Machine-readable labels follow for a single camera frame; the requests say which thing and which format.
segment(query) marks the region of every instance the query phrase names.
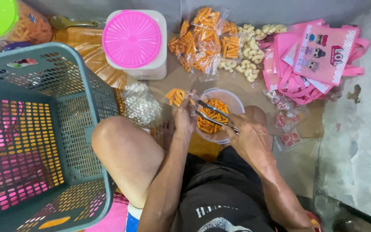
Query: plastic spoon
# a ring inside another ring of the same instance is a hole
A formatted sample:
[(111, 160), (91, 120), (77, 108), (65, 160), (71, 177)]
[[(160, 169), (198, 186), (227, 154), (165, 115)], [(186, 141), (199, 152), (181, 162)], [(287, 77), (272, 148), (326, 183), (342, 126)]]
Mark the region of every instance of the plastic spoon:
[(94, 21), (70, 21), (62, 15), (54, 15), (49, 23), (56, 29), (65, 29), (70, 26), (92, 26), (97, 27), (98, 23)]

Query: hand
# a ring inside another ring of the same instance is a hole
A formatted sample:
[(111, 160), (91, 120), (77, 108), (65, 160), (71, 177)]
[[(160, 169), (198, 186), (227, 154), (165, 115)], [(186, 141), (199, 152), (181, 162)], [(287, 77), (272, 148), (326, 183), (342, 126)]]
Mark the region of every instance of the hand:
[(222, 130), (227, 132), (231, 146), (260, 175), (265, 168), (275, 163), (267, 129), (257, 122), (252, 122), (244, 113), (238, 116), (230, 113), (228, 116), (239, 130), (239, 134), (229, 126), (223, 126)]
[(176, 123), (176, 131), (185, 135), (186, 138), (190, 138), (197, 127), (197, 119), (190, 116), (190, 97), (188, 95), (185, 96), (180, 106), (173, 108), (172, 113)]

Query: lol surprise logo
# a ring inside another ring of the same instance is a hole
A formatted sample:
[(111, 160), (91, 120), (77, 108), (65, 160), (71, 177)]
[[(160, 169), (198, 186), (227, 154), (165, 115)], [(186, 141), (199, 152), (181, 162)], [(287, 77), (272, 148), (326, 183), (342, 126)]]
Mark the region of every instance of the lol surprise logo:
[(340, 46), (331, 47), (330, 63), (333, 66), (343, 63), (343, 55), (341, 54), (342, 51), (343, 51), (343, 48)]

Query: clear plastic bowl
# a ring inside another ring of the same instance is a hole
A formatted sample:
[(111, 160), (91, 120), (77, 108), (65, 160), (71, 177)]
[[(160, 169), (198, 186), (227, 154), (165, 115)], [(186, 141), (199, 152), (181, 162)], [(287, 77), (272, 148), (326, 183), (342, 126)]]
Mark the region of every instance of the clear plastic bowl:
[[(227, 105), (227, 109), (229, 113), (234, 114), (241, 114), (244, 113), (244, 106), (241, 103), (240, 99), (237, 98), (232, 92), (227, 90), (222, 90), (219, 88), (211, 88), (201, 95), (201, 100), (210, 100), (210, 99), (219, 99), (224, 104)], [(228, 143), (230, 140), (228, 139), (228, 135), (225, 131), (219, 131), (217, 133), (208, 134), (200, 129), (197, 128), (197, 134), (199, 134), (203, 139), (215, 142), (218, 144), (225, 144)]]

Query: jar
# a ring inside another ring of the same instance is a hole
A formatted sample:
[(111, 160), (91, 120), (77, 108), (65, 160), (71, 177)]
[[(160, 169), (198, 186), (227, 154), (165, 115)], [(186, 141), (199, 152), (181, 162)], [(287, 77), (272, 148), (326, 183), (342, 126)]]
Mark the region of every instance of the jar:
[(0, 44), (28, 41), (34, 45), (51, 41), (48, 19), (21, 0), (0, 0)]

